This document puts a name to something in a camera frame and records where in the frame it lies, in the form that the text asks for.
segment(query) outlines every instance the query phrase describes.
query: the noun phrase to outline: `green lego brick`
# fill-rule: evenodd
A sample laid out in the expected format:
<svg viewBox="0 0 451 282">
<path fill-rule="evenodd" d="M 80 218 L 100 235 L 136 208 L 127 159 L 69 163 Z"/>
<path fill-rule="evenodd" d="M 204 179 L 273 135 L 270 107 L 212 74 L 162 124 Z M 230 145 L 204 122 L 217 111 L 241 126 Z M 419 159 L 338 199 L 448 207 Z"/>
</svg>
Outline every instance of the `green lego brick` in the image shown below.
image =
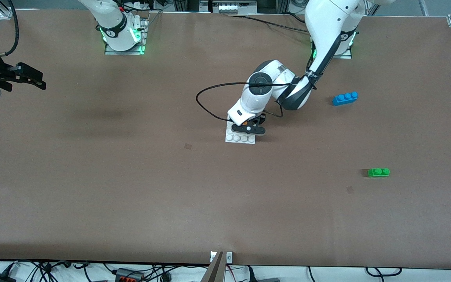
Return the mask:
<svg viewBox="0 0 451 282">
<path fill-rule="evenodd" d="M 371 168 L 368 170 L 368 177 L 386 177 L 389 176 L 388 168 Z"/>
</svg>

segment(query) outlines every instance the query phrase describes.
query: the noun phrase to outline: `red wire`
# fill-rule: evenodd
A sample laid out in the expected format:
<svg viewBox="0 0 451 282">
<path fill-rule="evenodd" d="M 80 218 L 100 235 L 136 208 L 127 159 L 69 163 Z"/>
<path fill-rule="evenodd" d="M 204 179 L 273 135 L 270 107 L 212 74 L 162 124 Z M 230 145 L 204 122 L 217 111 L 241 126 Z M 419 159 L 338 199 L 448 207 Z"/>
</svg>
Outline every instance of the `red wire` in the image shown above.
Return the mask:
<svg viewBox="0 0 451 282">
<path fill-rule="evenodd" d="M 227 268 L 229 268 L 229 273 L 231 273 L 231 275 L 233 276 L 234 282 L 236 282 L 236 277 L 234 277 L 233 270 L 231 269 L 230 266 L 227 266 Z"/>
</svg>

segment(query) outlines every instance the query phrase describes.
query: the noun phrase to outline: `table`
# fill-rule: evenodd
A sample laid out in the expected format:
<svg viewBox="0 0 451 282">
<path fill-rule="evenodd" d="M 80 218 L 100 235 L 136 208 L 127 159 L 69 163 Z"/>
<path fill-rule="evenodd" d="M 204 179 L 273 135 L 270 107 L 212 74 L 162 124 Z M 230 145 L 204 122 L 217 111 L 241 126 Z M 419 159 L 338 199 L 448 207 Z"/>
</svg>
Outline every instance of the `table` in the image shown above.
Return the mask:
<svg viewBox="0 0 451 282">
<path fill-rule="evenodd" d="M 278 59 L 302 75 L 307 34 L 216 14 L 162 14 L 143 56 L 104 56 L 88 11 L 18 11 L 7 63 L 46 91 L 0 98 L 0 258 L 451 268 L 451 28 L 365 17 L 299 111 L 255 145 L 224 142 L 201 89 Z M 290 16 L 263 19 L 303 27 Z M 0 50 L 13 42 L 0 23 Z M 241 86 L 202 102 L 219 116 Z M 331 99 L 357 91 L 357 102 Z M 269 110 L 277 110 L 270 103 Z M 365 177 L 388 167 L 385 179 Z"/>
</svg>

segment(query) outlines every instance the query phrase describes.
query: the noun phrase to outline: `white lego brick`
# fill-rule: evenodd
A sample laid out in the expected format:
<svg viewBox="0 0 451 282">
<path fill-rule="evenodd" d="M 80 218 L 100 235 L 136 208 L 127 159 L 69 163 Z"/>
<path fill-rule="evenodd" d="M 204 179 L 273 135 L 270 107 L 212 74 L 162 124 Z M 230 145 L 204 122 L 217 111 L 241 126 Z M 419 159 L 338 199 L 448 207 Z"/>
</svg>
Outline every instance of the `white lego brick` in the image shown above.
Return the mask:
<svg viewBox="0 0 451 282">
<path fill-rule="evenodd" d="M 231 127 L 233 126 L 232 121 L 228 121 L 225 127 L 225 141 L 228 143 L 242 143 L 242 144 L 255 144 L 255 135 L 233 132 Z"/>
</svg>

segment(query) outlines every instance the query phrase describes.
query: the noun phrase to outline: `blue lego brick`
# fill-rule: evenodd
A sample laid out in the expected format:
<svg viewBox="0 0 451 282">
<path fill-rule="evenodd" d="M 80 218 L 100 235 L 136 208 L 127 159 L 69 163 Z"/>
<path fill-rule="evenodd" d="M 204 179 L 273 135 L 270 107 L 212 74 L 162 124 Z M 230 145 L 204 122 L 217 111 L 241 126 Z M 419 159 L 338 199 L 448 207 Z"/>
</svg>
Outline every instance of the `blue lego brick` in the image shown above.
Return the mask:
<svg viewBox="0 0 451 282">
<path fill-rule="evenodd" d="M 345 93 L 345 94 L 337 95 L 337 96 L 335 96 L 335 98 L 333 98 L 332 102 L 333 102 L 334 106 L 340 106 L 340 105 L 352 103 L 356 100 L 358 100 L 358 93 L 353 92 L 353 93 Z"/>
</svg>

